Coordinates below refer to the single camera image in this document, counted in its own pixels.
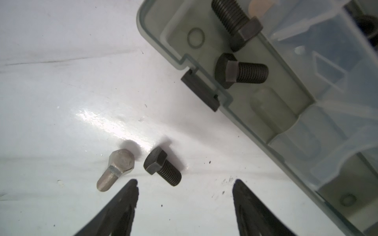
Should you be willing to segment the silver bolt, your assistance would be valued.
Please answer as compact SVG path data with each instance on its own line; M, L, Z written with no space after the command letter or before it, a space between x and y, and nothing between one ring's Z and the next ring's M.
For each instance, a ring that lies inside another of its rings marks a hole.
M134 155L128 149L112 152L109 156L107 169L96 183L97 190L100 192L108 191L122 175L130 173L134 166Z

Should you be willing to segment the black bolt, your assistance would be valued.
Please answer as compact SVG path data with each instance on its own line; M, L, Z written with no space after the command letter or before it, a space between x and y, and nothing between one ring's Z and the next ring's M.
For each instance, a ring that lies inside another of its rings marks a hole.
M160 175L171 186L177 186L181 182L180 171L167 159L167 153L161 147L154 148L148 154L143 167L150 175Z
M212 0L211 8L230 34L229 46L233 52L241 50L263 29L259 19L249 18L235 0Z
M225 89L236 83L262 84L267 80L268 75L268 66L240 62L230 53L221 54L214 72L215 80Z

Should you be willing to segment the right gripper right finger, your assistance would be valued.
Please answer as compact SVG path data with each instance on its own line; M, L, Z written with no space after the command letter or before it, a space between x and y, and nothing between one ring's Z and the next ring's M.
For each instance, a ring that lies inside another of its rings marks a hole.
M241 236L294 236L266 205L240 180L232 189Z

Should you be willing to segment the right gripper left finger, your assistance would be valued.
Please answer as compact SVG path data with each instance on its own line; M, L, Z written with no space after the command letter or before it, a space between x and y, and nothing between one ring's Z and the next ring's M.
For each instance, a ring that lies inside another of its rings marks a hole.
M129 236L139 196L138 182L130 180L77 236Z

